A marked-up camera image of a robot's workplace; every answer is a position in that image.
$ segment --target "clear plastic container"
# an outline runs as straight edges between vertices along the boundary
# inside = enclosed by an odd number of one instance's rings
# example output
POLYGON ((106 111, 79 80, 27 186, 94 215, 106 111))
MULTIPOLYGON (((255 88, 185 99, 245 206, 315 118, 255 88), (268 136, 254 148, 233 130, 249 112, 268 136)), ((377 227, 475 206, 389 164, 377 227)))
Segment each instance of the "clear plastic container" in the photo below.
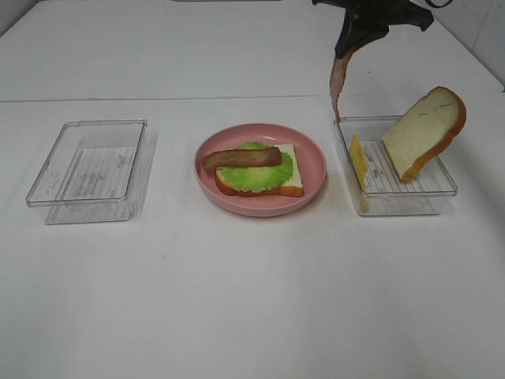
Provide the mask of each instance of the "clear plastic container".
POLYGON ((128 220, 141 209, 152 149, 145 120, 68 122, 26 204, 45 224, 128 220))
POLYGON ((335 122, 337 153, 356 211, 361 216, 440 214, 458 187, 438 156, 428 161, 411 183, 399 180, 382 142, 384 133, 398 119, 399 116, 349 117, 335 122), (363 189, 349 153, 355 134, 361 140, 368 163, 363 189))

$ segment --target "bread slice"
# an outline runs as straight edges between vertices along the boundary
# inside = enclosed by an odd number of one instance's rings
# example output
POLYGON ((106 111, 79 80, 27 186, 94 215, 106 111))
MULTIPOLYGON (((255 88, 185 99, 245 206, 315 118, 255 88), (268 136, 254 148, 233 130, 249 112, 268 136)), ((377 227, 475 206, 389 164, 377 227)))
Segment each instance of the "bread slice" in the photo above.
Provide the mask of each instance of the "bread slice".
POLYGON ((291 197, 301 197, 303 196, 303 182, 300 176, 300 170, 298 168, 298 161, 296 157, 296 152, 294 150, 293 144, 275 144, 276 148, 279 148, 281 152, 287 152, 291 159, 293 160, 293 175, 287 179, 281 186, 268 189, 261 192, 252 191, 237 191, 231 188, 224 177, 219 173, 219 170, 215 172, 215 184, 218 186, 219 190, 226 195, 230 196, 263 196, 263 195, 281 195, 281 196, 291 196, 291 197))
POLYGON ((382 138, 400 179, 416 178, 426 162, 451 144, 465 122, 465 104, 450 89, 436 87, 419 99, 382 138))

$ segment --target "white table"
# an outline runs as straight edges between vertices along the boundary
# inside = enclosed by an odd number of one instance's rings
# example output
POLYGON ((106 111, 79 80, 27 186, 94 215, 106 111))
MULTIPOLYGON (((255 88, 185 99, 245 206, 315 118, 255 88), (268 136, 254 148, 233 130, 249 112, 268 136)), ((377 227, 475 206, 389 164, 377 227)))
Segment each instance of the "white table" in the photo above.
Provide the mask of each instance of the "white table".
MULTIPOLYGON (((0 39, 0 100, 326 96, 343 9, 310 0, 38 3, 0 39)), ((347 95, 503 86, 440 23, 358 51, 347 95)))
MULTIPOLYGON (((400 114, 414 100, 341 108, 400 114)), ((327 97, 0 104, 0 377, 502 377, 504 98, 464 100, 442 157, 459 194, 442 216, 407 218, 355 213, 327 97), (143 213, 44 226, 24 196, 59 129, 108 118, 158 134, 143 213), (197 185, 202 140, 253 121, 324 151, 328 180, 298 212, 237 216, 197 185)))

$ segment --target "bacon strip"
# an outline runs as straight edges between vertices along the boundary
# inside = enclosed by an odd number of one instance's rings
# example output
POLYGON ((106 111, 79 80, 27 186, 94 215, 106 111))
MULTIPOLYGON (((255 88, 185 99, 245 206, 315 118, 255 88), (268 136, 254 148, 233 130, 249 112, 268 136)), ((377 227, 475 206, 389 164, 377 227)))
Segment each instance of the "bacon strip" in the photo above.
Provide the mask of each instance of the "bacon strip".
POLYGON ((213 171, 217 167, 261 167, 275 166, 282 163, 279 148, 252 148, 223 150, 212 152, 202 159, 202 166, 206 171, 213 171))

